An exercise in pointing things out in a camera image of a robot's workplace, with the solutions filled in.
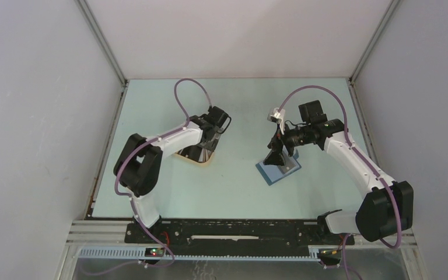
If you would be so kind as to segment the blue card holder wallet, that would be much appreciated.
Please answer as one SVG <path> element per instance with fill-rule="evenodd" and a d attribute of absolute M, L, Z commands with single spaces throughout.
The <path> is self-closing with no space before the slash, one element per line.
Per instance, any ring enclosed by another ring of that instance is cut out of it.
<path fill-rule="evenodd" d="M 293 156 L 289 156 L 286 150 L 283 150 L 283 155 L 284 157 L 294 157 L 297 159 L 299 158 L 299 152 L 295 151 Z M 277 183 L 278 181 L 284 179 L 285 177 L 293 174 L 293 173 L 289 173 L 289 174 L 282 174 L 279 169 L 278 166 L 274 166 L 274 165 L 263 165 L 263 161 L 258 162 L 256 165 L 256 168 L 258 170 L 258 172 L 262 175 L 263 179 L 265 180 L 265 182 L 271 186 L 275 183 Z"/>

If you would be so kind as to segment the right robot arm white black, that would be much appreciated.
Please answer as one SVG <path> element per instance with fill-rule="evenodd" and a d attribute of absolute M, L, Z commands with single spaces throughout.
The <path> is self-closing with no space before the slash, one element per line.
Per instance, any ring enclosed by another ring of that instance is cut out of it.
<path fill-rule="evenodd" d="M 329 120 L 318 100 L 299 106 L 302 123 L 289 128 L 285 110 L 271 109 L 268 120 L 277 124 L 263 160 L 265 166 L 284 167 L 298 146 L 314 144 L 335 159 L 355 183 L 363 199 L 357 211 L 334 210 L 317 218 L 316 236 L 330 244 L 340 233 L 362 235 L 375 242 L 412 227 L 414 190 L 397 182 L 370 159 L 345 131 L 339 119 Z"/>

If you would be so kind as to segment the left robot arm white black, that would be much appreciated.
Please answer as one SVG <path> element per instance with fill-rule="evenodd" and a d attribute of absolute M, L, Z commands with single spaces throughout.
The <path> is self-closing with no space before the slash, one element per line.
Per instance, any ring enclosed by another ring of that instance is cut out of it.
<path fill-rule="evenodd" d="M 217 106 L 202 115 L 193 115 L 180 127 L 153 138 L 131 135 L 116 161 L 116 182 L 127 189 L 134 216 L 141 224 L 139 236 L 147 243 L 159 240 L 160 214 L 155 202 L 162 162 L 171 155 L 198 164 L 210 161 L 220 137 L 226 132 L 231 116 Z"/>

